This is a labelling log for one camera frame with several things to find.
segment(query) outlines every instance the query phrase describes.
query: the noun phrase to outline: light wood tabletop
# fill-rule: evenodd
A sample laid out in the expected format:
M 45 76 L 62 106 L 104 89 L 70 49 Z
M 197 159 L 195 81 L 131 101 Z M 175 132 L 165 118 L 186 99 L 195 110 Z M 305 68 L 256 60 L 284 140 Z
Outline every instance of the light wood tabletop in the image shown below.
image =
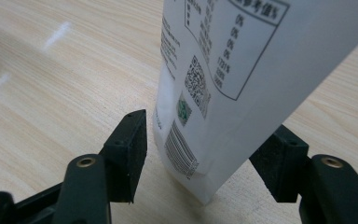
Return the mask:
M 162 165 L 152 132 L 162 0 L 0 0 L 0 190 L 15 202 L 62 182 L 123 116 L 146 109 L 148 153 L 135 203 L 114 223 L 300 223 L 250 162 L 200 204 Z M 358 48 L 284 123 L 358 172 Z

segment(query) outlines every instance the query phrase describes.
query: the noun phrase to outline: metal screw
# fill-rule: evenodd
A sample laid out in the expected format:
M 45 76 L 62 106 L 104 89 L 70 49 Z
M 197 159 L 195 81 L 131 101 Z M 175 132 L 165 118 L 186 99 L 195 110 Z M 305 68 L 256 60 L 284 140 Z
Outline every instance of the metal screw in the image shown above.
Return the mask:
M 91 157 L 87 157 L 87 158 L 83 158 L 81 159 L 80 161 L 78 161 L 76 163 L 76 165 L 78 167 L 81 167 L 81 168 L 85 168 L 85 167 L 89 167 L 91 166 L 92 164 L 94 164 L 96 162 L 96 160 L 94 158 L 91 158 Z
M 341 168 L 342 166 L 344 166 L 342 162 L 331 157 L 323 157 L 322 162 L 333 168 Z

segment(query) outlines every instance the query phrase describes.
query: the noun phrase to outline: white paper bag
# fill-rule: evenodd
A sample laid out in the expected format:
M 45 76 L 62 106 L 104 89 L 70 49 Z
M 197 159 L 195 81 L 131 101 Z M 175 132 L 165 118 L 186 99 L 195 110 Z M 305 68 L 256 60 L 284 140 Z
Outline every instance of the white paper bag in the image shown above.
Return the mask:
M 358 0 L 165 0 L 155 139 L 202 203 L 358 44 Z

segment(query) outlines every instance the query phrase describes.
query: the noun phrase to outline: qr code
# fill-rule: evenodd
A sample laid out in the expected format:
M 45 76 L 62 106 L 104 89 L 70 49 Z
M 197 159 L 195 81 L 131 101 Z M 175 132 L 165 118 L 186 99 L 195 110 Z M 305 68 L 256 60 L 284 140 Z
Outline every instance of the qr code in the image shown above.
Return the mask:
M 206 88 L 205 75 L 196 56 L 193 57 L 191 65 L 188 68 L 185 86 L 194 102 L 199 107 L 202 116 L 205 118 L 208 104 L 211 100 L 211 94 Z

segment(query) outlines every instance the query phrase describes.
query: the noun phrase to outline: wooden table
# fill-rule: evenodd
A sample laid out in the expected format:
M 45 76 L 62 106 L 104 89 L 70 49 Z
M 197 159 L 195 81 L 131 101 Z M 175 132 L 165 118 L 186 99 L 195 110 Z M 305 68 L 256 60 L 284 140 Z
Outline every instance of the wooden table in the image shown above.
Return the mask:
M 0 190 L 18 202 L 97 153 L 121 118 L 145 108 L 148 155 L 135 204 L 115 223 L 300 223 L 247 161 L 203 206 L 163 167 L 152 134 L 162 0 L 0 0 Z M 358 172 L 358 48 L 285 122 Z

